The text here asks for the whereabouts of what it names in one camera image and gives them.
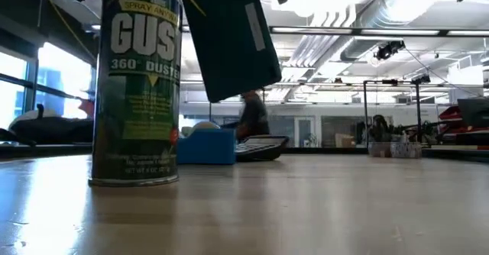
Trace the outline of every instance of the wooden table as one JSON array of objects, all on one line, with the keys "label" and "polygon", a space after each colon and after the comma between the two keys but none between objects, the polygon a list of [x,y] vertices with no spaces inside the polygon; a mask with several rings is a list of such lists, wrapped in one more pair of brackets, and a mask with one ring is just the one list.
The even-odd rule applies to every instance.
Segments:
[{"label": "wooden table", "polygon": [[282,156],[90,188],[86,156],[0,163],[0,254],[489,254],[489,166]]}]

